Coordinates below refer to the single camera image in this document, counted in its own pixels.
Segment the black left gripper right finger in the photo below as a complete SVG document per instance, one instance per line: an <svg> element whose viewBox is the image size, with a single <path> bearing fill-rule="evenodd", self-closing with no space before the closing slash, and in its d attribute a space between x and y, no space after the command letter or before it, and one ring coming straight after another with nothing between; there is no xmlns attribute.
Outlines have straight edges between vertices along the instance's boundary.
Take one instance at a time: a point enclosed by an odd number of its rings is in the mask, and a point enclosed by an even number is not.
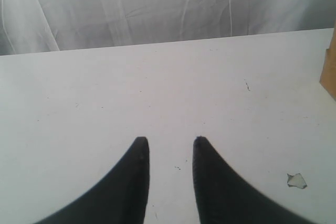
<svg viewBox="0 0 336 224"><path fill-rule="evenodd" d="M203 136L193 144L193 184L200 223L310 223L246 182Z"/></svg>

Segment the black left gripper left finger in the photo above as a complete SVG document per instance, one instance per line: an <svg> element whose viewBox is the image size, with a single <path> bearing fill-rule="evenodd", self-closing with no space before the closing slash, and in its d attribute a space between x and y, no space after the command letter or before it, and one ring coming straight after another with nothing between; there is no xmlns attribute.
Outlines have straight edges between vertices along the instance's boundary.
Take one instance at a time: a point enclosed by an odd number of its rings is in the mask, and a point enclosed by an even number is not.
<svg viewBox="0 0 336 224"><path fill-rule="evenodd" d="M39 223L143 223L149 186L149 144L140 136L96 185Z"/></svg>

